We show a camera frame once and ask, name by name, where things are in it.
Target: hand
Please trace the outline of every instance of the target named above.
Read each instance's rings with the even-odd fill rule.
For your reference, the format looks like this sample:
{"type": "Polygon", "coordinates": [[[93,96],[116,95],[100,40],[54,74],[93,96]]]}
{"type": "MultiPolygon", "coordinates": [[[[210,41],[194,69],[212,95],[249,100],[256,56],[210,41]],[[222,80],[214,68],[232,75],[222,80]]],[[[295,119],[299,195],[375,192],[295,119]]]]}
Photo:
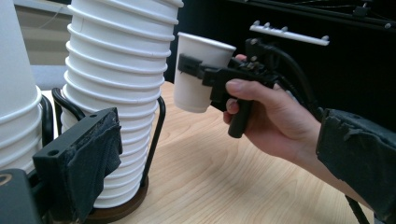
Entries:
{"type": "MultiPolygon", "coordinates": [[[[226,89],[238,99],[254,101],[245,135],[260,150],[294,163],[301,153],[316,156],[320,123],[279,86],[269,89],[259,82],[233,79],[226,89]]],[[[224,121],[230,123],[238,110],[236,100],[230,99],[224,121]]]]}

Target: black holder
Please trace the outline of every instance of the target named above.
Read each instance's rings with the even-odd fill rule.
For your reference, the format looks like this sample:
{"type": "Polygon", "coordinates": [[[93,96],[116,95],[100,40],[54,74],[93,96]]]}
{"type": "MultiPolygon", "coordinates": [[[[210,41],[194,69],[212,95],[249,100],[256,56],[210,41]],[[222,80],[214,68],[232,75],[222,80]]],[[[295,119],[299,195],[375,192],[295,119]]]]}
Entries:
{"type": "MultiPolygon", "coordinates": [[[[55,117],[57,120],[58,134],[62,134],[62,123],[61,123],[61,114],[62,107],[71,112],[75,118],[80,121],[85,117],[85,114],[82,110],[65,99],[62,96],[61,90],[58,88],[52,89],[52,97],[54,99],[54,107],[55,107],[55,117]]],[[[109,222],[114,222],[120,220],[123,217],[131,214],[139,205],[144,201],[147,195],[147,191],[149,188],[149,168],[151,166],[155,149],[158,144],[158,140],[160,138],[161,130],[163,128],[163,122],[166,114],[166,106],[163,98],[160,96],[157,99],[160,108],[160,115],[158,117],[157,125],[154,131],[154,135],[152,136],[148,158],[146,160],[145,168],[142,174],[142,179],[140,181],[140,188],[137,191],[136,195],[127,203],[122,205],[112,207],[112,208],[93,208],[90,215],[85,220],[85,223],[95,223],[95,224],[106,224],[109,222]]]]}

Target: dark background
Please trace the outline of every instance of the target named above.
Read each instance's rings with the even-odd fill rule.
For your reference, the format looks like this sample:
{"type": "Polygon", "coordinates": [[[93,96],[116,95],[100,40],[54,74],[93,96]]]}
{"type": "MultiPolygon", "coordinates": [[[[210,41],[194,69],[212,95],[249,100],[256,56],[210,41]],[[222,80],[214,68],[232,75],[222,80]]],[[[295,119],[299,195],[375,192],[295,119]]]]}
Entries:
{"type": "MultiPolygon", "coordinates": [[[[168,58],[167,81],[174,81],[177,32],[212,38],[237,47],[244,53],[244,41],[261,37],[250,32],[254,21],[271,22],[275,28],[313,37],[330,37],[327,47],[277,39],[303,68],[325,108],[361,115],[396,131],[396,32],[395,22],[353,17],[351,13],[295,6],[272,6],[258,1],[183,0],[175,27],[172,55],[168,58]]],[[[394,2],[386,10],[396,11],[394,2]]]]}

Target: stack of paper cups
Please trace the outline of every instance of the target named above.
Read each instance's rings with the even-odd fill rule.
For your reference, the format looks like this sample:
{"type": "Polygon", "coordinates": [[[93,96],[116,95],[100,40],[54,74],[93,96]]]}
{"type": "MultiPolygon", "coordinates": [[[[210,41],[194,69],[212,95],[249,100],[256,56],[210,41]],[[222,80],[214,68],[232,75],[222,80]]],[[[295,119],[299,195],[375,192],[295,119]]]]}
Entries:
{"type": "MultiPolygon", "coordinates": [[[[85,114],[115,106],[123,153],[94,207],[131,200],[139,189],[157,99],[181,0],[74,0],[63,94],[85,114]]],[[[63,130],[77,120],[64,110],[63,130]]]]}
{"type": "Polygon", "coordinates": [[[41,148],[41,90],[35,85],[12,0],[0,1],[0,170],[34,169],[41,148]]]}

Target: wooden table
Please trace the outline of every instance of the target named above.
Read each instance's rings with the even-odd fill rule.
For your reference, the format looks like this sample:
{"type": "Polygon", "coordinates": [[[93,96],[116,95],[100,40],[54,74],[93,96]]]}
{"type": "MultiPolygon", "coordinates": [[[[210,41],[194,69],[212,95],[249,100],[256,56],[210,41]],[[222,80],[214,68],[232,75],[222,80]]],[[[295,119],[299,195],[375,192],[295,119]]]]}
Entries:
{"type": "Polygon", "coordinates": [[[193,114],[175,107],[170,83],[163,99],[148,195],[115,223],[358,223],[344,194],[246,137],[231,138],[217,109],[193,114]]]}

